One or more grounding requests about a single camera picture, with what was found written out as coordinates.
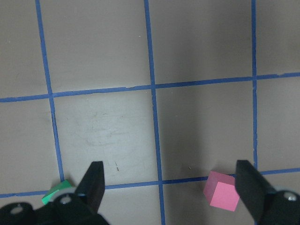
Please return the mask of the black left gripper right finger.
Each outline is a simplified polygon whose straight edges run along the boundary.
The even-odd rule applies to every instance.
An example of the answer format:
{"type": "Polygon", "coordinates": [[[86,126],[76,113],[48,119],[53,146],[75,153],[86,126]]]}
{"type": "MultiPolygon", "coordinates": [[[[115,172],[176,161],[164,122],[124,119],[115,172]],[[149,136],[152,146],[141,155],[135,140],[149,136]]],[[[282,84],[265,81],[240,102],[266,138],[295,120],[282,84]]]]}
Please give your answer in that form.
{"type": "Polygon", "coordinates": [[[273,186],[247,160],[236,162],[235,189],[253,219],[262,219],[273,198],[273,186]]]}

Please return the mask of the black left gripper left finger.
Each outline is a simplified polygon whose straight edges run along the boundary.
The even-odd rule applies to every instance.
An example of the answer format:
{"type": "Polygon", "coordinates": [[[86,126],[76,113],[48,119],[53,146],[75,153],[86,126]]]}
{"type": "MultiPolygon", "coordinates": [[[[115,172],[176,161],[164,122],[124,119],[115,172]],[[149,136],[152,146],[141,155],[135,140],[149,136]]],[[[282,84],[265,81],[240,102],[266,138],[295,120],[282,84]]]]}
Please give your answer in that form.
{"type": "Polygon", "coordinates": [[[104,164],[93,161],[75,190],[92,212],[97,213],[105,192],[104,164]]]}

